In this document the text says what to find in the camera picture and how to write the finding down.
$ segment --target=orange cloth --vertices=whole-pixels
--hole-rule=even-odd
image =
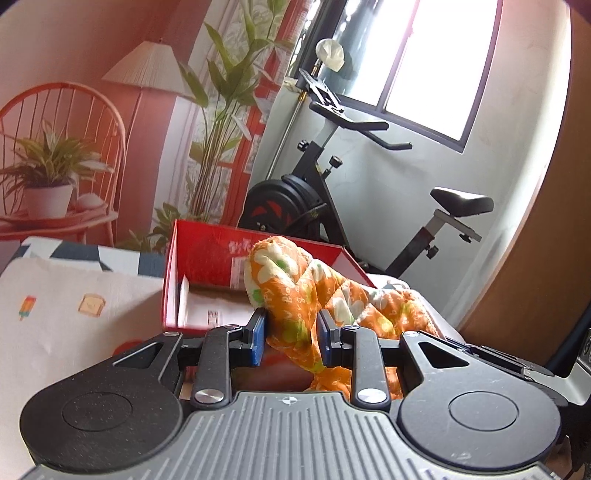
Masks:
[[[269,311],[267,343],[314,374],[312,390],[340,390],[348,399],[351,385],[351,370],[322,364],[316,338],[321,309],[339,326],[354,323],[380,338],[398,339],[408,330],[439,336],[412,290],[363,287],[280,236],[254,245],[244,281],[253,306]],[[388,367],[386,373],[392,398],[402,397],[396,368]]]

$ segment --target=white wall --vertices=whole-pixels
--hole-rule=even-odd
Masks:
[[[343,160],[327,182],[352,248],[382,268],[433,214],[433,187],[495,199],[493,213],[466,219],[485,238],[481,244],[466,244],[444,228],[434,243],[439,254],[432,260],[422,256],[402,277],[453,325],[489,278],[547,167],[564,109],[569,56],[569,11],[562,0],[505,0],[491,71],[463,154],[391,125],[380,135],[389,142],[411,141],[412,151],[387,152],[340,130],[320,161],[325,165],[332,154]],[[278,95],[251,184],[264,178],[295,101],[285,89]],[[298,141],[312,140],[321,126],[321,117],[302,110],[274,177],[293,168]]]

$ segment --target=tall plant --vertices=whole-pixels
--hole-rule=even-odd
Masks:
[[[207,66],[211,84],[215,89],[212,98],[206,93],[195,72],[188,66],[180,65],[181,73],[189,85],[195,102],[202,110],[204,122],[203,140],[193,142],[189,156],[200,164],[197,178],[189,179],[187,207],[194,217],[208,220],[212,199],[216,196],[221,183],[217,167],[223,155],[234,149],[243,138],[251,140],[248,128],[241,120],[241,115],[248,108],[260,105],[254,96],[261,76],[270,78],[258,65],[261,54],[267,47],[291,50],[285,42],[271,39],[275,20],[281,18],[288,0],[267,0],[268,11],[256,12],[253,20],[253,1],[243,0],[243,33],[245,48],[243,55],[230,52],[219,32],[205,24],[207,32],[215,46],[218,61],[208,59]]]

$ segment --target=floor lamp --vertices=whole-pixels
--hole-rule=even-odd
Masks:
[[[129,139],[134,129],[135,119],[138,115],[145,89],[163,90],[181,96],[190,95],[188,88],[185,87],[185,82],[178,68],[173,49],[170,45],[165,45],[162,42],[142,42],[118,61],[103,77],[103,80],[139,87],[134,110],[127,128],[126,147],[129,147]],[[116,211],[119,211],[124,174],[125,163],[117,179],[117,189],[115,192]]]

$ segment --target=sunlight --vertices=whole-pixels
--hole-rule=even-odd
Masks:
[[[496,0],[422,0],[386,110],[461,139],[496,6]]]

